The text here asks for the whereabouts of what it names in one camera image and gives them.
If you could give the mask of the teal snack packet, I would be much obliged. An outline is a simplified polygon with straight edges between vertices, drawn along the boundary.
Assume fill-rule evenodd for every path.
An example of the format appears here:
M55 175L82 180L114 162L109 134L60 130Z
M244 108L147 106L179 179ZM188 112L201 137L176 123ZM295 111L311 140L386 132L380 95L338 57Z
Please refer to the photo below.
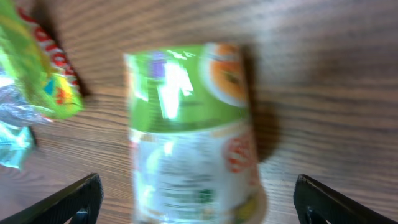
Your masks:
M23 169L36 143L30 127L17 128L1 121L1 165Z

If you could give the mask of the green cup noodles container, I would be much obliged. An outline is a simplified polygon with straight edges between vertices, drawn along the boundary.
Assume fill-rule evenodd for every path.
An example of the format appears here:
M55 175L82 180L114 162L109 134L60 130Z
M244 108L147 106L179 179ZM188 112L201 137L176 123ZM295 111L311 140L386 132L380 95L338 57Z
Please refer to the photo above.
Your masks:
M124 55L136 223L260 223L266 212L239 48Z

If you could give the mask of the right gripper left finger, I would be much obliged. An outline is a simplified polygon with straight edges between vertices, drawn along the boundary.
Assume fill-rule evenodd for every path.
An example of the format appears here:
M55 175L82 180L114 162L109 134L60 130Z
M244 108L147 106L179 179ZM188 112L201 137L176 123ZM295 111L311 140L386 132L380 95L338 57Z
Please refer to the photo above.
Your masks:
M1 220L1 224L95 224L103 198L100 175L92 173Z

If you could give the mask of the green snack bag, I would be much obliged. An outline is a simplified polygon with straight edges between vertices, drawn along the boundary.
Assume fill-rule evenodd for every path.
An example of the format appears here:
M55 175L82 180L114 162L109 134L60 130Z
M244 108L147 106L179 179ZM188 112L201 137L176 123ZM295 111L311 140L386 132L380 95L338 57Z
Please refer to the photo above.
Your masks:
M1 0L1 121L45 124L82 108L77 75L64 51L22 8Z

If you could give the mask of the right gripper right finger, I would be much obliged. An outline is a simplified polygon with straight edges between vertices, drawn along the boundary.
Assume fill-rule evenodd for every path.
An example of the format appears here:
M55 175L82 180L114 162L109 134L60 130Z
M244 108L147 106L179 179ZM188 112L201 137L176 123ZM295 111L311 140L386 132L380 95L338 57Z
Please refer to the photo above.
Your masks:
M293 200L301 224L397 224L304 174L297 177Z

